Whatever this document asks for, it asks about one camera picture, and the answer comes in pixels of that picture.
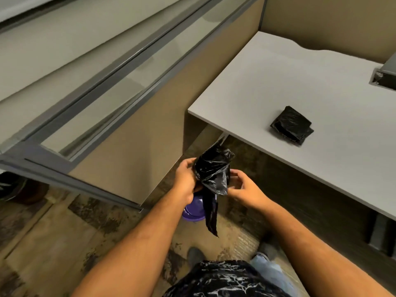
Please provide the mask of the person's right hand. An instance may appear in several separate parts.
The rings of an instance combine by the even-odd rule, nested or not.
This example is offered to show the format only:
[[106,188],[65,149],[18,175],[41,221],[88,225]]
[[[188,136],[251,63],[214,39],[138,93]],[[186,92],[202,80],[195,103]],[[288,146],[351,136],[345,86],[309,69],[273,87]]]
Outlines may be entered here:
[[245,197],[231,197],[244,205],[255,210],[264,211],[273,204],[261,189],[243,171],[238,169],[230,170],[230,183],[228,187],[241,187],[244,185],[246,190]]

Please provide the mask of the person's left hand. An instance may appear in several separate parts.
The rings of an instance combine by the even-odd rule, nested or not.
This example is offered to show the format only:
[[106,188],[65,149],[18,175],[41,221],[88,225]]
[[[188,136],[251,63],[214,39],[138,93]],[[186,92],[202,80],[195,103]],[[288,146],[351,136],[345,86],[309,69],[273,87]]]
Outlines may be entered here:
[[197,183],[195,174],[183,173],[178,174],[176,169],[175,179],[173,187],[171,189],[172,194],[177,196],[178,199],[182,200],[183,205],[188,205],[192,202],[194,193],[203,189],[202,184]]

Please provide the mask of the black plastic trash bag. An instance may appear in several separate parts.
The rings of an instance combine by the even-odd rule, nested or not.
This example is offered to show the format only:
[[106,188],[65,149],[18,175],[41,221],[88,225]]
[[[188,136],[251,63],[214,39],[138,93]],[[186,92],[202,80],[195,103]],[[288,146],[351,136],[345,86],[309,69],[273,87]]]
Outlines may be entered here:
[[196,182],[202,186],[205,224],[209,232],[218,237],[217,211],[218,196],[228,193],[230,183],[230,163],[235,154],[224,144],[225,138],[219,139],[205,152],[197,157],[192,165]]

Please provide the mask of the person's left forearm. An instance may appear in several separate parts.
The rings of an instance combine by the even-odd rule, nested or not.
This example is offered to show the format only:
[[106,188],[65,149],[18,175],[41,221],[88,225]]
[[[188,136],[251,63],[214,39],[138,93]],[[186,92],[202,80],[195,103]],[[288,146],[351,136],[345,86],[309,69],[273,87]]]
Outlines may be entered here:
[[194,189],[172,188],[82,280],[72,297],[150,297]]

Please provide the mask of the person's right forearm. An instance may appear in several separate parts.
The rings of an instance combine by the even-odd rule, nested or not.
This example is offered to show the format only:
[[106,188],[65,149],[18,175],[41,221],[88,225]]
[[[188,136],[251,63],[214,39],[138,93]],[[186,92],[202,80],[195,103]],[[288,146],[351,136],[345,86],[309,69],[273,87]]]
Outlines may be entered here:
[[311,297],[393,297],[280,205],[267,198],[259,201],[259,211]]

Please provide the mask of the purple plastic bin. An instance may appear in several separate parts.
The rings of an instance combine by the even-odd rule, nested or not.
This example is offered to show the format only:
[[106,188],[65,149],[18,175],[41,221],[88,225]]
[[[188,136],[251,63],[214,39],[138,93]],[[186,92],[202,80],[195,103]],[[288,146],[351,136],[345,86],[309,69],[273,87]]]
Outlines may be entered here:
[[201,194],[198,192],[194,194],[192,202],[185,206],[182,218],[190,222],[205,220],[205,210]]

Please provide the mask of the grey shoe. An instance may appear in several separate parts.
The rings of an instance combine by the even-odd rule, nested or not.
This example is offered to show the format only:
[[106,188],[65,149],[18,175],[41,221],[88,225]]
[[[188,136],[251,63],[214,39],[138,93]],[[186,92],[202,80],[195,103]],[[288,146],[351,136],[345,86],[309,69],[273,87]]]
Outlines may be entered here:
[[280,251],[280,246],[276,242],[265,242],[262,241],[256,251],[257,255],[264,256],[267,260],[273,261]]
[[189,268],[192,269],[195,265],[206,260],[206,256],[199,248],[192,246],[187,251],[186,259]]

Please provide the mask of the folded black plastic bags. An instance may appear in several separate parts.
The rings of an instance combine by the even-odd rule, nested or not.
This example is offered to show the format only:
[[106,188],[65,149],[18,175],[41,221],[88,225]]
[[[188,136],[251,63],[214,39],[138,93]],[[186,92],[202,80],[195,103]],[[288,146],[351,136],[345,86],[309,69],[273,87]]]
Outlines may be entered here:
[[311,121],[291,106],[285,109],[270,124],[272,130],[290,143],[301,146],[314,129]]

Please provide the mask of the blue jeans leg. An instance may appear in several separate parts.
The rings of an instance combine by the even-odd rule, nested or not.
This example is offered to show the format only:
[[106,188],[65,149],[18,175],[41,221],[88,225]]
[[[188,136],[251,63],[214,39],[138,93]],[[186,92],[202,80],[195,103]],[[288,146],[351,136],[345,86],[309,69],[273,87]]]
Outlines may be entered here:
[[257,252],[250,260],[250,265],[270,283],[278,286],[291,297],[299,297],[298,290],[290,278],[284,274],[280,265],[271,261],[265,254]]

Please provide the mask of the black patterned shirt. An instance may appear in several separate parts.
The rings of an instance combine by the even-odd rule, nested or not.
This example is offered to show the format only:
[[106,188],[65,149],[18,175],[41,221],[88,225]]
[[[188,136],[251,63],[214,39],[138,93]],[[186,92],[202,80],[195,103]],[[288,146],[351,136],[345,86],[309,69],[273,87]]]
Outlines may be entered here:
[[208,261],[190,272],[162,297],[291,297],[244,260]]

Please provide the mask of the white office desk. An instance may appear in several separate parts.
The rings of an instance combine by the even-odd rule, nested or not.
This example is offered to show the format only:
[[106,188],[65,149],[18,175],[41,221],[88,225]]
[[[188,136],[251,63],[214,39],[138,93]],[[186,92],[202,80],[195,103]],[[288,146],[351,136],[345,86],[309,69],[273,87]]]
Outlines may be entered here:
[[[396,220],[396,92],[379,64],[257,32],[188,112]],[[314,129],[302,144],[270,124],[291,106]]]

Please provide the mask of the grey framed glass partition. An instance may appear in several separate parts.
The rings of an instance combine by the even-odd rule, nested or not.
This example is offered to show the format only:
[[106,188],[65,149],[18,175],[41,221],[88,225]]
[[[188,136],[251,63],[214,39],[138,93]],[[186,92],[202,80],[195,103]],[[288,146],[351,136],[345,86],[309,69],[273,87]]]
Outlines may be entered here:
[[205,124],[188,108],[258,32],[265,4],[178,5],[138,44],[158,19],[23,89],[0,107],[0,175],[143,210]]

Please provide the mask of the dark desk leg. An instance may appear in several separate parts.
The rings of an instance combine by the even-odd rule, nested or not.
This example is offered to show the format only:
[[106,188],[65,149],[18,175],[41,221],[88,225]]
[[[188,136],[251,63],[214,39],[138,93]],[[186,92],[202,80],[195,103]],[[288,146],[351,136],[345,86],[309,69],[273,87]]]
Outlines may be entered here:
[[396,220],[374,212],[369,225],[368,244],[396,261]]

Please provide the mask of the dark chair base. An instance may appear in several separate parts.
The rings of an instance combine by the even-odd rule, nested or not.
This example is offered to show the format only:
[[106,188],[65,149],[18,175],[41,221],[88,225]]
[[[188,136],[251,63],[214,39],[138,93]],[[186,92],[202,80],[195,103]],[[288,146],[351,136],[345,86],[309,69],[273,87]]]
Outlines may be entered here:
[[49,185],[11,172],[0,173],[0,201],[32,205],[44,199]]

